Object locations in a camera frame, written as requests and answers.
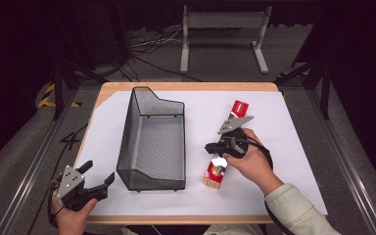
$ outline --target person's right hand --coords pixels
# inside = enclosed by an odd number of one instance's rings
[[[260,143],[258,137],[251,129],[243,128],[243,131],[247,137],[251,137]],[[249,144],[247,153],[242,159],[236,159],[229,154],[223,154],[222,156],[229,165],[234,166],[246,178],[255,182],[264,195],[283,185],[283,182],[271,170],[265,155],[256,146]]]

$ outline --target person's left hand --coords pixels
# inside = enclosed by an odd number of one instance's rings
[[[96,207],[97,199],[90,200],[80,211],[70,211],[66,208],[62,209],[56,196],[53,195],[53,210],[58,212],[57,223],[60,235],[81,235],[85,230],[87,216]]]

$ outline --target wire mesh organizer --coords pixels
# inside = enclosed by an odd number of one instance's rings
[[[184,108],[149,87],[132,89],[117,161],[128,190],[185,189]]]

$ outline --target person's clothing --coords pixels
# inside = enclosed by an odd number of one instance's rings
[[[265,199],[275,217],[294,234],[339,234],[297,187],[288,183]]]

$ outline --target white metal stand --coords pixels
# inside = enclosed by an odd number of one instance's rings
[[[184,6],[181,72],[188,71],[189,41],[188,28],[207,27],[230,27],[230,28],[259,28],[257,41],[252,42],[253,50],[258,59],[258,66],[261,73],[268,73],[267,64],[261,52],[261,43],[267,29],[270,18],[271,7],[266,7],[265,12],[248,13],[220,13],[220,12],[188,12],[188,7]]]

